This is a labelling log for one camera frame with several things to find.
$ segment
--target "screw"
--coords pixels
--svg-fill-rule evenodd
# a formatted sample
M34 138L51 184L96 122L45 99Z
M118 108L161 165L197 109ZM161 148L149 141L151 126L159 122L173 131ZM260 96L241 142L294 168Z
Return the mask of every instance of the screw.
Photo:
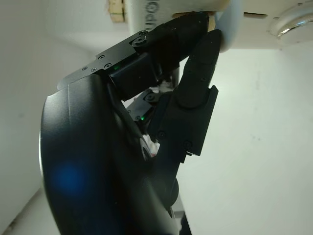
M147 100L148 101L151 101L151 100L154 100L154 99L155 99L155 96L153 94L147 95Z
M164 139L166 137L166 134L164 131L159 131L158 134L157 134L158 138L161 140L161 139Z
M139 46L139 45L145 44L146 41L147 41L146 38L140 37L140 38L137 38L137 39L134 41L134 43L135 43L136 46Z
M108 64L106 64L106 65L104 66L104 68L107 69L107 68L111 67L111 65L112 65L111 63L108 63Z
M141 36L141 35L144 35L144 34L146 34L146 33L148 33L148 31L143 30L143 31L140 31L140 32L139 32L139 35Z
M191 146L192 146L192 143L191 143L190 141L185 141L185 142L184 142L184 148L185 148L186 150L190 149Z

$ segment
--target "white ceiling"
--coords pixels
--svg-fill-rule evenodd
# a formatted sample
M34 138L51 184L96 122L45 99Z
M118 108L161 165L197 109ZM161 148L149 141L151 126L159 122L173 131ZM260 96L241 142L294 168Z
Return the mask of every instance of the white ceiling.
M43 0L49 34L66 39L94 53L101 52L129 36L128 25L112 23L106 0ZM284 11L304 7L311 1L243 0L245 12L264 13L265 19L244 18L233 48L279 48L268 32Z

